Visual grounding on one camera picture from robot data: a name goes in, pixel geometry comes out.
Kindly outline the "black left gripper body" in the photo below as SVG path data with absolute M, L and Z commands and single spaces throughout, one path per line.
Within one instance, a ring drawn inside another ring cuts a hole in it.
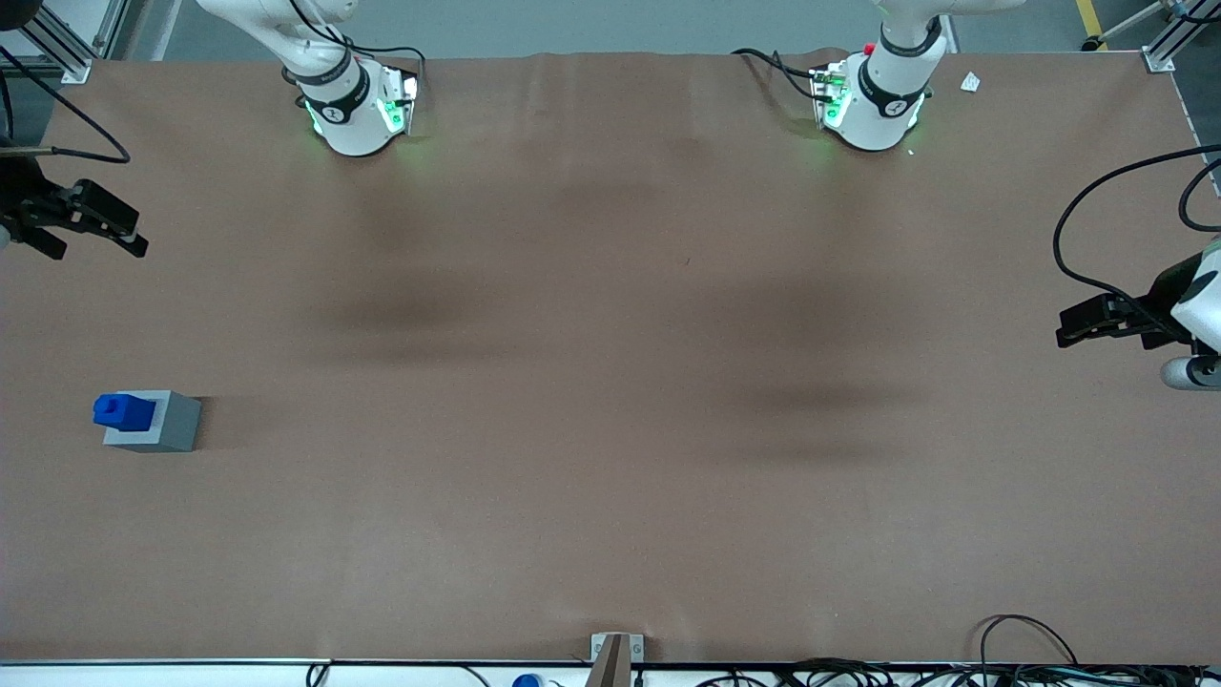
M 1177 304 L 1195 278 L 1201 262 L 1201 254 L 1181 260 L 1165 268 L 1154 279 L 1147 295 L 1140 297 L 1140 304 L 1147 310 L 1147 318 L 1162 336 L 1188 336 L 1186 326 L 1178 325 L 1171 316 L 1171 309 Z

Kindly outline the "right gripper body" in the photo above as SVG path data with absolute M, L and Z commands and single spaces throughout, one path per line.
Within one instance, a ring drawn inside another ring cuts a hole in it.
M 1 212 L 2 229 L 17 234 L 21 226 L 31 222 L 21 218 L 27 205 L 33 205 L 32 214 L 38 215 L 33 226 L 53 226 L 56 218 L 59 185 L 46 179 L 38 161 L 31 156 L 2 153 L 1 156 Z

